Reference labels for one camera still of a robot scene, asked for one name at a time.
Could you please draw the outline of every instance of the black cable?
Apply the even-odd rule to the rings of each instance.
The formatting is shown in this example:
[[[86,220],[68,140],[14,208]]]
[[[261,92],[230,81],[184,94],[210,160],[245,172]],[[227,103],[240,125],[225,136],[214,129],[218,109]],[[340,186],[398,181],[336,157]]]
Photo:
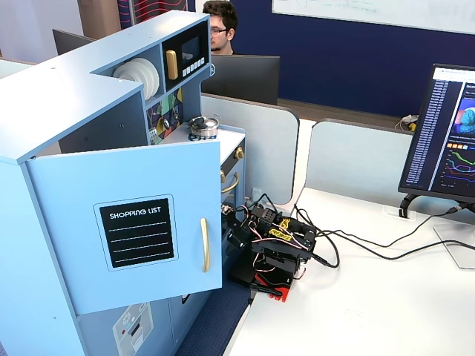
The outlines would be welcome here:
[[[376,251],[371,250],[370,248],[368,248],[368,247],[362,245],[361,243],[357,243],[356,241],[349,239],[348,237],[345,237],[345,236],[340,235],[340,234],[334,234],[334,235],[336,235],[336,236],[338,236],[338,237],[341,237],[342,239],[345,239],[346,241],[350,241],[351,243],[354,243],[355,245],[357,245],[357,246],[359,246],[359,247],[365,249],[366,251],[368,251],[368,252],[370,252],[370,253],[372,253],[372,254],[374,254],[374,255],[376,255],[376,256],[378,256],[378,257],[384,259],[384,260],[389,260],[389,261],[399,260],[399,259],[401,259],[401,258],[403,258],[403,257],[406,257],[406,256],[410,255],[410,254],[414,254],[414,253],[416,253],[416,252],[425,250],[426,248],[434,247],[434,246],[437,246],[437,245],[442,245],[442,244],[445,244],[445,243],[454,243],[454,244],[456,244],[456,245],[460,245],[460,246],[462,246],[462,247],[466,247],[466,248],[469,248],[470,250],[474,250],[474,251],[475,251],[475,247],[472,246],[472,245],[468,245],[468,244],[466,244],[466,243],[461,243],[460,241],[455,241],[455,240],[444,240],[444,241],[439,241],[439,242],[437,242],[437,243],[431,243],[430,245],[426,245],[426,246],[422,246],[422,247],[416,248],[415,250],[412,250],[412,251],[409,251],[409,252],[405,252],[405,253],[403,253],[403,254],[401,254],[401,255],[399,255],[399,256],[396,256],[396,257],[387,257],[387,256],[384,256],[384,255],[382,255],[382,254],[379,254],[379,253],[376,252]]]
[[[278,214],[278,211],[277,211],[277,208],[275,207],[274,203],[271,201],[271,199],[269,198],[269,196],[267,194],[262,194],[261,197],[259,199],[257,199],[255,202],[253,202],[250,206],[248,206],[247,208],[250,210],[252,208],[254,208],[263,198],[267,198],[267,201],[270,202],[270,205],[272,205],[272,208],[274,209],[274,212],[276,214]]]
[[[306,216],[307,216],[307,219],[305,219],[305,217],[304,217],[302,214],[300,214],[301,217],[303,217],[307,222],[308,222],[308,221],[310,221],[310,222],[312,221],[312,220],[310,220],[310,218],[309,218],[309,213],[308,213],[305,209],[299,209],[299,208],[297,208],[297,205],[294,205],[294,206],[295,206],[295,209],[297,210],[297,212],[299,212],[299,211],[305,211],[305,214],[306,214]],[[404,235],[404,236],[398,238],[397,240],[392,241],[392,243],[390,243],[389,245],[380,245],[380,244],[375,243],[375,242],[373,242],[373,241],[369,241],[369,240],[362,239],[362,238],[360,238],[360,237],[358,237],[358,236],[356,236],[356,235],[348,234],[347,232],[344,232],[343,230],[340,230],[340,229],[334,230],[334,231],[331,231],[331,230],[323,230],[323,231],[321,231],[321,233],[319,233],[319,236],[324,236],[324,234],[322,234],[322,233],[330,234],[330,235],[331,235],[331,234],[341,233],[341,234],[343,234],[343,235],[346,235],[347,237],[354,237],[355,239],[360,240],[360,241],[363,241],[363,242],[365,242],[365,243],[370,243],[370,244],[372,244],[372,245],[375,245],[375,246],[378,246],[378,247],[381,247],[381,248],[389,248],[389,247],[391,247],[392,245],[394,245],[395,243],[397,243],[397,242],[399,242],[399,241],[405,239],[406,237],[409,237],[409,236],[414,235],[427,221],[429,221],[429,220],[432,219],[433,217],[444,217],[444,216],[449,215],[449,214],[455,214],[457,211],[460,211],[460,210],[463,210],[463,209],[465,209],[465,208],[468,208],[469,206],[470,206],[470,205],[467,204],[467,203],[460,203],[460,205],[458,205],[457,207],[452,207],[452,208],[450,208],[449,210],[447,210],[447,211],[446,211],[445,213],[443,213],[443,214],[430,215],[426,220],[424,220],[423,222],[421,222],[412,232],[410,232],[409,234],[406,234],[406,235]]]
[[[317,230],[317,235],[316,235],[315,237],[318,237],[319,235],[320,235],[320,236],[323,235],[323,236],[325,236],[325,237],[327,238],[327,240],[332,244],[332,247],[333,247],[333,249],[335,250],[336,264],[335,264],[335,265],[332,265],[332,264],[330,264],[327,260],[325,260],[323,257],[320,257],[320,256],[318,256],[317,254],[313,254],[313,253],[312,253],[312,258],[313,258],[314,260],[318,261],[319,263],[321,263],[322,265],[326,266],[326,267],[338,268],[338,267],[340,266],[340,253],[338,252],[338,248],[336,247],[336,244],[333,242],[332,239],[330,239],[330,236],[328,236],[328,233],[327,233],[327,232],[325,232],[325,231],[323,231],[323,230],[317,228],[317,227],[313,224],[312,220],[311,220],[310,217],[309,217],[309,214],[307,213],[307,211],[306,211],[305,209],[299,209],[299,208],[297,208],[297,205],[296,205],[296,204],[294,204],[294,206],[295,206],[295,209],[296,209],[296,211],[297,211],[297,221],[298,221],[298,215],[300,214],[300,216],[304,218],[304,220],[306,221],[307,224],[313,226],[313,227]],[[305,211],[305,213],[307,214],[308,219],[306,219],[306,218],[304,217],[304,215],[302,215],[302,214],[300,213],[300,211]]]
[[[309,217],[308,212],[307,212],[305,209],[299,209],[299,208],[297,207],[297,205],[294,205],[294,206],[295,206],[295,209],[296,209],[296,211],[297,211],[297,217],[298,217],[298,215],[300,215],[308,224],[312,225],[314,228],[317,228],[317,227],[313,224],[312,220],[311,220],[310,217]],[[413,234],[414,232],[416,232],[418,228],[420,228],[422,225],[424,225],[424,224],[425,224],[430,218],[432,218],[432,217],[437,217],[437,216],[441,216],[441,215],[444,216],[444,215],[448,215],[448,214],[454,214],[454,213],[456,213],[457,211],[460,211],[460,210],[462,210],[462,209],[465,209],[465,208],[467,208],[467,207],[469,207],[469,206],[471,206],[471,205],[469,205],[469,204],[467,204],[467,203],[461,203],[459,206],[453,207],[453,208],[449,209],[445,214],[433,215],[433,216],[427,218],[422,224],[420,224],[420,225],[416,228],[416,230],[413,231],[411,234]],[[301,213],[301,211],[305,211],[305,214],[307,215],[307,218],[308,218],[308,219]],[[338,237],[340,237],[340,238],[342,238],[342,239],[345,239],[346,241],[349,241],[349,242],[351,242],[351,243],[354,243],[355,245],[357,245],[357,246],[363,248],[364,250],[366,250],[366,251],[370,252],[371,254],[374,254],[374,255],[376,255],[376,256],[378,256],[378,257],[384,259],[384,260],[391,260],[391,261],[399,260],[399,259],[401,259],[401,258],[403,258],[403,257],[406,257],[406,256],[410,255],[410,254],[414,254],[414,253],[416,253],[416,252],[425,250],[426,248],[431,248],[431,247],[434,247],[434,246],[437,246],[437,245],[442,245],[442,244],[445,244],[445,243],[453,243],[453,244],[456,244],[456,245],[459,245],[459,246],[462,246],[462,247],[465,247],[465,248],[469,248],[470,250],[474,250],[474,251],[475,251],[475,246],[468,245],[468,244],[466,244],[466,243],[461,243],[460,241],[455,241],[455,240],[443,240],[443,241],[439,241],[439,242],[437,242],[437,243],[431,243],[430,245],[426,245],[426,246],[422,246],[422,247],[416,248],[416,249],[414,249],[414,250],[405,252],[405,253],[403,253],[403,254],[401,254],[401,255],[399,255],[399,256],[396,256],[396,257],[387,257],[387,256],[384,256],[384,255],[382,255],[382,254],[379,254],[379,253],[376,252],[376,251],[371,250],[370,248],[368,248],[368,247],[362,245],[361,243],[358,243],[358,242],[356,242],[356,241],[354,241],[354,240],[351,240],[350,238],[348,238],[348,237],[346,237],[346,236],[344,236],[344,235],[339,234],[337,231],[330,231],[330,232],[328,232],[328,231],[319,230],[319,232],[318,232],[318,234],[319,234],[320,236],[321,236],[321,235],[327,236],[327,235],[330,234],[330,233],[331,233],[331,234],[334,234],[335,236],[338,236]]]

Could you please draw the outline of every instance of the shopping list sign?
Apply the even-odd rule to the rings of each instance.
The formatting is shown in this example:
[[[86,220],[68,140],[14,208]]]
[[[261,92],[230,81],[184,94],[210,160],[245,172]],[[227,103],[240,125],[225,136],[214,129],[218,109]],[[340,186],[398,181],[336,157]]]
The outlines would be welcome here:
[[[172,198],[154,198],[94,207],[109,269],[176,259]]]

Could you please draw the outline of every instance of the silver pot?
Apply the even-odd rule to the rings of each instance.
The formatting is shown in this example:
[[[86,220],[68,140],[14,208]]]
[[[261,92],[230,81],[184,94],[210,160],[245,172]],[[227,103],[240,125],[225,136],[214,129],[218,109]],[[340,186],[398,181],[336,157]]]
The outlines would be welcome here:
[[[220,120],[217,117],[199,116],[189,121],[191,134],[200,137],[217,136]]]

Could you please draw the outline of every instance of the open cabinet door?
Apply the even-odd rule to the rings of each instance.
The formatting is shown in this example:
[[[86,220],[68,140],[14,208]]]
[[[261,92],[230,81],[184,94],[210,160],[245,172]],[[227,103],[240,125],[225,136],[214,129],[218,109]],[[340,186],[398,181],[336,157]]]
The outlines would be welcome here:
[[[219,142],[27,167],[77,314],[221,287]]]

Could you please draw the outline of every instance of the floor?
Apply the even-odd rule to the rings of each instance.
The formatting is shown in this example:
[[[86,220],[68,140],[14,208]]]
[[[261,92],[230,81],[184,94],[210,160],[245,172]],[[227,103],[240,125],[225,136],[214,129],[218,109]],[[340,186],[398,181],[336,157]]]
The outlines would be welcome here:
[[[366,125],[376,125],[383,128],[394,128],[401,119],[400,117],[378,115],[375,113],[362,113],[359,111],[331,108],[329,106],[307,104],[306,102],[294,102],[285,99],[279,99],[278,105],[292,109],[301,119],[310,121],[338,119],[359,122]]]

